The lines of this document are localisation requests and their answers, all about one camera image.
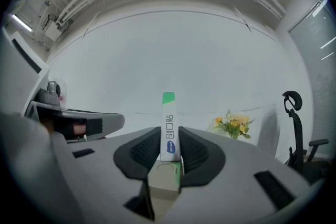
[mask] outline black seat cushion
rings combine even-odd
[[[323,177],[321,170],[324,168],[329,168],[327,161],[303,163],[303,176],[310,184],[313,184]]]

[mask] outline flower bouquet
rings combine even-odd
[[[220,129],[223,132],[229,134],[233,139],[238,139],[240,135],[246,139],[250,139],[251,136],[247,134],[249,125],[254,120],[250,120],[248,116],[232,114],[230,110],[227,111],[225,118],[218,117],[215,119],[214,128]]]

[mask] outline green leaves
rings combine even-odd
[[[240,135],[240,129],[239,126],[233,127],[231,124],[227,124],[228,133],[231,134],[233,139],[237,139]]]
[[[248,134],[241,134],[243,137],[245,137],[246,139],[250,139],[251,136],[249,136]]]
[[[229,123],[219,122],[217,128],[222,129],[224,132],[229,132],[228,126],[229,126]]]

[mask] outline black slot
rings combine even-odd
[[[18,52],[21,54],[21,56],[26,60],[26,62],[31,66],[31,68],[34,69],[34,71],[36,73],[40,73],[41,72],[41,67],[39,67],[33,60],[31,57],[29,57],[29,55],[24,51],[24,49],[20,46],[20,44],[16,41],[16,39],[12,40],[15,48],[18,50]]]
[[[75,151],[73,152],[73,156],[75,158],[80,158],[80,157],[83,157],[83,156],[86,156],[86,155],[89,155],[89,154],[92,154],[94,153],[95,151],[90,149],[90,148],[86,148],[85,150],[81,150],[81,151]]]
[[[278,210],[294,201],[294,197],[270,171],[258,172],[254,174],[254,177]]]

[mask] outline black office chair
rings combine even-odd
[[[296,143],[295,152],[292,151],[291,147],[289,148],[289,160],[287,165],[295,169],[297,172],[301,173],[310,184],[313,184],[314,182],[316,182],[320,178],[325,177],[328,174],[329,163],[327,161],[312,162],[312,159],[314,158],[318,147],[320,145],[328,144],[329,141],[328,139],[310,141],[309,146],[312,146],[313,149],[307,161],[303,162],[303,156],[306,154],[307,151],[304,152],[303,150],[301,120],[294,111],[294,109],[296,111],[299,111],[301,109],[302,98],[295,91],[287,91],[282,96],[285,97],[283,101],[285,105],[285,110],[288,113],[288,116],[293,119]],[[286,101],[289,101],[294,109],[288,110],[286,107]]]

